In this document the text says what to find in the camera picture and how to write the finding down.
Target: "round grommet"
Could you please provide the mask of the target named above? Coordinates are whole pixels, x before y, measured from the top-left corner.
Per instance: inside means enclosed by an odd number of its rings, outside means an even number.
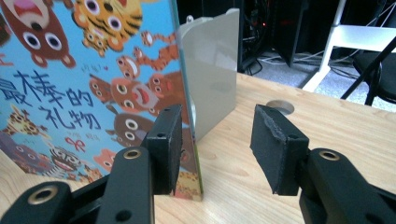
[[[51,200],[58,193],[58,188],[54,185],[38,189],[29,196],[27,202],[32,205],[42,204]]]
[[[138,158],[140,155],[142,155],[142,152],[138,149],[130,149],[126,152],[124,152],[123,156],[127,160],[133,160]]]

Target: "chair leg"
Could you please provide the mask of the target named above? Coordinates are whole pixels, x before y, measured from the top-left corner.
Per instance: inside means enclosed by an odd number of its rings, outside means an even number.
[[[367,93],[367,98],[366,98],[366,101],[364,102],[364,104],[371,106],[373,104],[374,97],[375,96],[373,95],[373,92],[369,91],[369,93]]]
[[[356,79],[356,81],[352,84],[352,86],[350,86],[349,89],[347,89],[344,95],[341,96],[341,99],[345,100],[350,95],[350,93],[352,93],[363,82],[364,77],[365,76],[358,77],[358,79]]]

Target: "book cover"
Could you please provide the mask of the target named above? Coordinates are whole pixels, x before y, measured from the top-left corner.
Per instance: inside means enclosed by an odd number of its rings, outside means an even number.
[[[171,0],[1,0],[0,148],[25,173],[92,182],[183,105],[176,196],[201,200]]]

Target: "black cable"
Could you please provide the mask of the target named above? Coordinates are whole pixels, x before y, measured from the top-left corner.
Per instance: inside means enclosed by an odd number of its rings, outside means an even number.
[[[247,69],[248,69],[248,71],[249,71],[249,75],[251,75],[251,76],[254,76],[254,75],[257,75],[257,74],[259,74],[260,73],[260,71],[262,71],[262,64],[259,62],[259,60],[257,60],[256,59],[256,63],[259,65],[259,70],[257,70],[256,72],[254,72],[254,73],[252,73],[251,72],[251,67],[255,64],[255,63],[252,63]]]

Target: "floor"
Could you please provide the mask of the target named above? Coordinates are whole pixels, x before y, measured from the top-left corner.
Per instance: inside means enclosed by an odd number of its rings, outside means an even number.
[[[288,67],[275,51],[267,51],[245,73],[288,86],[302,88],[309,78],[318,71],[320,58],[320,55],[298,54],[296,55],[297,62],[292,67]],[[339,59],[331,63],[331,69],[329,74],[315,89],[315,92],[340,98],[359,74],[353,68],[349,59]],[[364,105],[367,91],[367,85],[362,83],[347,100]],[[373,107],[396,112],[396,105],[377,97],[373,102]]]

